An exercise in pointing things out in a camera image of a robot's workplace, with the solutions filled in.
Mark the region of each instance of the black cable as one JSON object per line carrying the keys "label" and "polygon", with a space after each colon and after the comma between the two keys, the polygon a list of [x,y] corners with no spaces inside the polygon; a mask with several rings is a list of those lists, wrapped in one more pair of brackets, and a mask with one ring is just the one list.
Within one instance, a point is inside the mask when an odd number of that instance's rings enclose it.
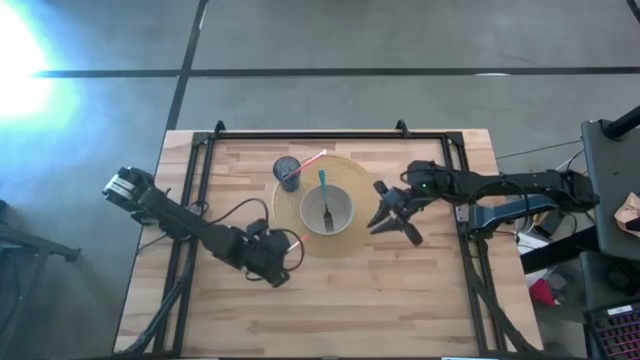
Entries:
{"label": "black cable", "polygon": [[571,231],[571,235],[573,235],[578,231],[578,218],[576,218],[576,216],[571,213],[568,213],[567,215],[573,218],[573,230]]}
{"label": "black cable", "polygon": [[498,157],[496,157],[496,160],[505,159],[505,158],[512,157],[512,156],[517,156],[517,155],[530,154],[530,153],[532,153],[532,152],[536,152],[536,151],[542,151],[542,150],[547,150],[547,149],[553,149],[553,148],[557,148],[557,147],[560,147],[560,146],[571,145],[571,144],[575,144],[575,143],[579,143],[579,142],[582,142],[582,139],[580,139],[580,140],[574,140],[574,141],[568,141],[568,142],[564,142],[564,143],[560,143],[560,144],[555,144],[555,145],[543,146],[543,147],[541,147],[541,148],[532,149],[532,150],[527,150],[527,151],[521,151],[521,152],[517,152],[517,153],[513,153],[513,154],[508,154],[508,155],[498,156]]}
{"label": "black cable", "polygon": [[585,211],[585,213],[584,213],[584,214],[589,218],[589,220],[591,220],[591,222],[593,223],[593,225],[595,225],[595,224],[596,224],[596,221],[595,221],[595,220],[593,220],[593,218],[591,217],[591,215],[589,215],[589,213],[588,213],[588,212],[586,212],[586,211]]}
{"label": "black cable", "polygon": [[2,326],[0,326],[0,338],[2,337],[2,334],[4,333],[4,331],[7,328],[7,325],[9,325],[9,321],[11,320],[11,318],[13,318],[13,314],[16,312],[16,308],[18,307],[18,303],[20,302],[20,279],[18,279],[18,266],[15,263],[15,260],[9,256],[9,261],[11,262],[11,264],[13,265],[13,281],[15,283],[15,288],[16,288],[16,300],[13,303],[13,307],[11,308],[11,311],[9,312],[9,315],[7,316],[7,318],[4,320],[4,322],[2,323]]}
{"label": "black cable", "polygon": [[[193,205],[196,205],[197,203],[198,203],[197,201],[193,202],[191,205],[189,205],[189,208],[191,208]],[[204,216],[204,214],[206,214],[206,213],[207,213],[207,211],[209,211],[209,203],[208,203],[208,202],[206,202],[206,201],[204,201],[204,202],[202,203],[202,214],[200,214],[200,216]],[[145,249],[145,248],[147,248],[147,247],[149,247],[149,246],[151,246],[151,245],[153,245],[153,244],[157,243],[158,241],[160,241],[160,240],[162,240],[162,239],[166,238],[167,236],[169,236],[169,234],[164,233],[162,236],[160,236],[160,237],[158,237],[158,238],[156,238],[156,239],[153,239],[153,240],[149,241],[148,243],[146,243],[146,244],[144,244],[144,245],[140,246],[140,247],[138,248],[138,252],[137,252],[136,254],[140,254],[140,252],[141,252],[143,249]]]}
{"label": "black cable", "polygon": [[[492,182],[492,183],[485,184],[485,185],[483,185],[483,186],[479,187],[478,189],[476,189],[476,191],[472,192],[472,193],[471,193],[471,195],[469,195],[469,197],[467,198],[467,201],[466,201],[466,202],[467,202],[469,205],[472,205],[472,201],[475,201],[475,200],[476,200],[476,199],[475,199],[475,197],[476,197],[476,196],[478,196],[478,194],[480,194],[480,192],[481,192],[482,190],[484,190],[485,188],[487,188],[487,187],[489,187],[489,186],[493,186],[493,185],[496,185],[496,184],[509,184],[509,185],[511,185],[511,186],[513,186],[513,187],[515,187],[515,188],[517,188],[518,190],[520,190],[520,193],[521,193],[521,194],[522,194],[522,196],[524,197],[525,210],[526,210],[527,212],[529,212],[529,210],[531,209],[531,207],[530,207],[530,205],[529,205],[529,197],[527,196],[526,191],[524,191],[524,189],[522,188],[522,186],[520,186],[520,185],[516,184],[515,182],[513,182],[513,181],[511,181],[511,180],[498,180],[498,181],[495,181],[495,182]],[[531,219],[531,216],[527,216],[527,217],[525,218],[525,225],[526,225],[529,221],[533,221],[533,220]]]}
{"label": "black cable", "polygon": [[[293,235],[293,236],[296,238],[296,240],[297,240],[298,244],[300,245],[300,260],[298,261],[298,263],[297,263],[295,266],[293,266],[293,267],[292,267],[292,268],[290,268],[290,269],[285,269],[285,270],[287,270],[287,271],[291,272],[291,271],[294,271],[294,270],[296,270],[297,268],[299,268],[299,267],[300,267],[300,265],[302,265],[302,262],[304,261],[305,250],[304,250],[304,243],[302,242],[302,240],[300,239],[300,237],[298,236],[298,234],[296,234],[293,230],[290,230],[290,229],[271,229],[271,231],[283,231],[283,232],[287,232],[287,233],[289,233],[289,234]],[[249,271],[246,271],[246,272],[244,273],[244,278],[245,278],[245,279],[247,279],[247,280],[249,280],[249,281],[261,281],[261,280],[264,280],[264,279],[263,279],[263,278],[261,278],[261,277],[255,277],[255,278],[250,277],[250,276],[249,276],[249,274],[251,274]]]}
{"label": "black cable", "polygon": [[156,239],[153,239],[153,240],[149,241],[148,243],[146,243],[146,244],[144,244],[144,245],[140,246],[140,247],[138,248],[138,252],[137,252],[137,254],[140,254],[140,252],[141,252],[143,249],[145,249],[146,247],[151,246],[151,245],[153,245],[153,244],[157,243],[158,241],[160,241],[160,240],[162,240],[162,239],[166,238],[167,236],[169,236],[169,234],[166,234],[166,233],[165,233],[164,235],[162,235],[162,236],[160,236],[160,237],[158,237],[158,238],[156,238]]}
{"label": "black cable", "polygon": [[[458,186],[458,183],[456,181],[456,176],[455,176],[455,170],[453,169],[449,169],[449,168],[443,168],[443,170],[447,171],[449,173],[449,176],[451,176],[451,181],[453,181],[453,186],[456,189],[460,189],[460,187]],[[419,189],[420,191],[426,193],[427,195],[434,197],[433,194],[430,194],[428,191],[426,191],[425,189],[418,187],[418,186],[413,186],[409,180],[407,180],[406,175],[407,174],[412,174],[412,173],[417,173],[417,172],[425,172],[428,170],[425,169],[416,169],[416,170],[411,170],[411,171],[403,171],[400,173],[400,181],[402,181],[403,183],[411,186],[412,189]],[[440,193],[438,195],[436,195],[435,197],[437,198],[441,198],[442,195],[444,194],[444,189],[440,189]]]}
{"label": "black cable", "polygon": [[233,214],[233,212],[238,210],[238,208],[240,208],[242,205],[244,205],[244,204],[246,204],[248,202],[251,202],[251,201],[257,201],[262,205],[262,207],[264,208],[264,219],[267,221],[267,223],[269,223],[269,207],[267,207],[267,204],[264,202],[264,200],[259,199],[259,198],[250,198],[250,199],[244,200],[240,204],[234,206],[233,209],[229,210],[226,214],[222,215],[221,217],[209,221],[207,224],[208,225],[213,225],[213,224],[219,223],[220,221],[226,219],[229,215]]}
{"label": "black cable", "polygon": [[578,157],[578,155],[582,154],[583,152],[584,152],[584,149],[578,151],[577,154],[573,155],[573,157],[567,163],[567,167],[565,168],[565,171],[569,170],[571,168],[571,163],[573,162],[573,160],[575,160]]}

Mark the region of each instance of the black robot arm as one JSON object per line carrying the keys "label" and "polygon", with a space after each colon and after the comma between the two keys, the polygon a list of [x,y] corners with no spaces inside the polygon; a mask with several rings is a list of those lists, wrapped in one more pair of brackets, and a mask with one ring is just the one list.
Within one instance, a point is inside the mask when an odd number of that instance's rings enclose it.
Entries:
{"label": "black robot arm", "polygon": [[102,193],[139,223],[153,219],[173,239],[200,239],[219,260],[238,270],[246,267],[273,287],[289,280],[283,265],[289,240],[283,231],[269,230],[264,219],[249,224],[246,230],[209,223],[169,199],[155,187],[150,174],[136,168],[121,168]]}
{"label": "black robot arm", "polygon": [[574,171],[547,170],[530,174],[483,176],[474,172],[452,170],[432,161],[413,161],[400,176],[410,187],[388,189],[378,181],[378,211],[368,224],[371,234],[402,231],[414,245],[422,236],[409,219],[430,203],[443,199],[454,205],[474,204],[484,196],[540,195],[517,204],[498,208],[474,206],[470,211],[469,230],[490,236],[502,222],[558,207],[565,211],[585,212],[598,204],[591,180]]}

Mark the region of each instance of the woven placemat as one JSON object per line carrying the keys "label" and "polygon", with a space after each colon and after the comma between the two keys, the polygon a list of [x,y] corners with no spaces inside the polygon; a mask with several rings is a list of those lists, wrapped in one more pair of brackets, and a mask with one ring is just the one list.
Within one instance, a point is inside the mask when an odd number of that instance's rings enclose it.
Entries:
{"label": "woven placemat", "polygon": [[[312,232],[300,217],[302,198],[309,190],[320,185],[320,169],[326,172],[327,184],[339,186],[349,194],[355,208],[353,222],[335,235],[323,236]],[[321,258],[349,256],[369,242],[371,235],[367,231],[367,223],[377,208],[378,194],[373,189],[369,173],[357,163],[334,155],[323,156],[303,170],[298,190],[288,193],[278,185],[273,196],[274,215],[278,225],[289,228],[300,236],[309,234],[309,239],[304,243],[305,252]]]}

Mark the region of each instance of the wooden table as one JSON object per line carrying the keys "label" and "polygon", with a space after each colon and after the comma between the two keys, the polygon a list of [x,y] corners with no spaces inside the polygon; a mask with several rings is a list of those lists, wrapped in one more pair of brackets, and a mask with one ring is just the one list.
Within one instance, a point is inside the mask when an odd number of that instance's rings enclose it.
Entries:
{"label": "wooden table", "polygon": [[[168,132],[157,169],[156,185],[171,188],[169,197],[177,202],[192,134]],[[463,134],[471,170],[497,173],[488,131]],[[248,197],[260,197],[271,206],[273,162],[283,155],[306,158],[321,149],[352,159],[389,186],[400,185],[398,176],[413,159],[444,163],[441,144],[432,140],[216,140],[207,194],[212,206],[205,217],[218,217]],[[198,181],[196,174],[192,199]],[[227,224],[244,228],[261,216],[259,206],[247,205]],[[439,201],[412,220],[425,239],[418,248],[401,233],[382,234],[352,257],[308,256],[278,289],[246,281],[243,272],[224,265],[200,245],[182,355],[476,355],[452,207]],[[158,235],[158,229],[145,229],[141,244]],[[170,241],[163,240],[136,258],[116,350],[131,344],[158,309],[170,247]],[[527,340],[541,349],[512,236],[496,233],[489,249],[500,305]],[[170,321],[175,322],[175,312]],[[492,338],[484,309],[483,318],[487,337]],[[169,346],[173,328],[170,324],[167,331]]]}

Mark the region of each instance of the cup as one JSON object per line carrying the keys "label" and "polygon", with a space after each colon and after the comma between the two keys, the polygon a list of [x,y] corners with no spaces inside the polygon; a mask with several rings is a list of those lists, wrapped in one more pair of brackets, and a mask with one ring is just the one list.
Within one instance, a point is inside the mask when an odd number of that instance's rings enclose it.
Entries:
{"label": "cup", "polygon": [[282,190],[286,192],[294,192],[300,186],[300,173],[290,176],[287,180],[283,180],[292,171],[300,167],[300,161],[291,156],[283,156],[273,163],[273,176],[278,179]]}
{"label": "cup", "polygon": [[316,234],[335,235],[349,226],[353,221],[355,206],[351,197],[342,188],[327,185],[327,204],[333,218],[333,232],[327,232],[324,226],[324,199],[320,186],[309,190],[300,202],[302,222]]}

